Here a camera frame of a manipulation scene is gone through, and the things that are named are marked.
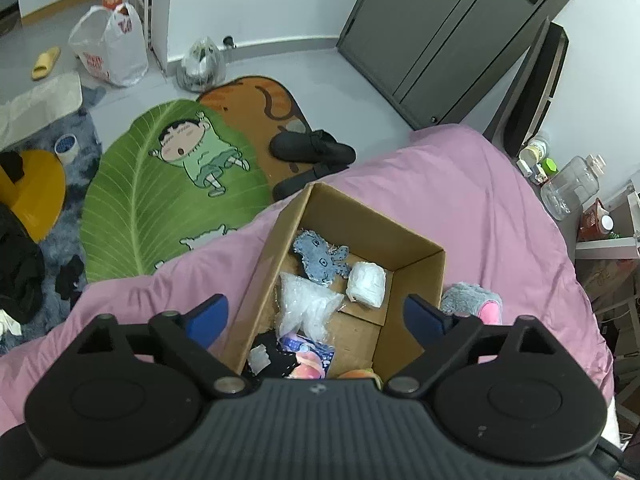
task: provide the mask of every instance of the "pink blanket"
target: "pink blanket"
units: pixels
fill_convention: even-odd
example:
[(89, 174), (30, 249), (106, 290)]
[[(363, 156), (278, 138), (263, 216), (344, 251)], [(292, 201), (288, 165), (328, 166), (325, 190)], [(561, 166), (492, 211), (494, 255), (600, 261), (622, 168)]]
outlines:
[[(326, 182), (444, 247), (445, 285), (479, 283), (500, 294), (507, 324), (520, 314), (539, 317), (609, 402), (612, 357), (564, 240), (526, 181), (464, 126), (422, 130), (414, 139), (408, 148)], [(23, 421), (33, 385), (101, 312), (115, 314), (120, 323), (140, 323), (163, 310), (186, 312), (220, 292), (233, 319), (283, 206), (272, 205), (244, 228), (168, 262), (153, 276), (89, 286), (65, 323), (0, 358), (0, 434)]]

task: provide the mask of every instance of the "white mat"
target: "white mat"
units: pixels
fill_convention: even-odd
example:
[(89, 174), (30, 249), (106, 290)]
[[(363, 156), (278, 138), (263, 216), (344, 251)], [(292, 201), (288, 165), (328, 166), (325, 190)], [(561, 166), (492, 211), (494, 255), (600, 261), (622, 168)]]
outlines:
[(0, 106), (0, 150), (75, 112), (81, 105), (78, 72), (46, 80)]

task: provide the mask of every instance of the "black slipper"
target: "black slipper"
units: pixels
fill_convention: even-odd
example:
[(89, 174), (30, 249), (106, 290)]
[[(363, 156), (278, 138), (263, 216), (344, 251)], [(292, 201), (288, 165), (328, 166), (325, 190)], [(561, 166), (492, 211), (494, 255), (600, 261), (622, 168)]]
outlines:
[(355, 150), (336, 140), (324, 130), (310, 134), (300, 134), (284, 130), (271, 139), (271, 155), (285, 162), (323, 162), (329, 166), (335, 164), (353, 164)]
[(346, 164), (327, 165), (323, 163), (314, 164), (314, 166), (303, 173), (299, 173), (294, 176), (286, 178), (282, 182), (273, 186), (273, 199), (277, 202), (287, 196), (291, 196), (294, 193), (300, 191), (309, 182), (318, 180), (332, 173), (338, 173), (339, 171), (346, 170), (348, 166)]

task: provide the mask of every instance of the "grey floor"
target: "grey floor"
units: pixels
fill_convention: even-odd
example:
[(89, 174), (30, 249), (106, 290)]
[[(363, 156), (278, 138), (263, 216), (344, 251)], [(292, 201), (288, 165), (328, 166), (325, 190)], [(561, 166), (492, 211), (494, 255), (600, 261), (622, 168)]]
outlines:
[[(145, 78), (130, 88), (114, 88), (89, 76), (67, 45), (68, 36), (90, 4), (67, 9), (33, 25), (16, 28), (0, 38), (0, 102), (33, 88), (30, 74), (39, 53), (53, 45), (62, 48), (53, 75), (78, 70), (84, 85), (101, 85), (107, 95), (91, 111), (106, 150), (149, 108), (174, 99), (195, 99), (180, 89), (175, 77), (166, 78), (152, 54)], [(200, 31), (194, 31), (194, 38)], [(310, 50), (256, 57), (230, 63), (226, 79), (264, 75), (286, 86), (313, 128), (330, 132), (350, 144), (358, 161), (370, 159), (409, 142), (411, 128), (335, 50)]]

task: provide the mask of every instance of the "clear plastic bag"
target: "clear plastic bag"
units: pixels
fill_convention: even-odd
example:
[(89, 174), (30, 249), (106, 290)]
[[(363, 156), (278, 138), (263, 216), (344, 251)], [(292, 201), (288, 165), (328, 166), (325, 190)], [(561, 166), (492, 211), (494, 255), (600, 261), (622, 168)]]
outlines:
[(191, 92), (206, 92), (224, 82), (225, 57), (211, 38), (200, 38), (182, 58), (178, 85)]
[(312, 341), (325, 343), (329, 317), (342, 304), (343, 294), (306, 278), (280, 273), (280, 322), (278, 339), (302, 327)]

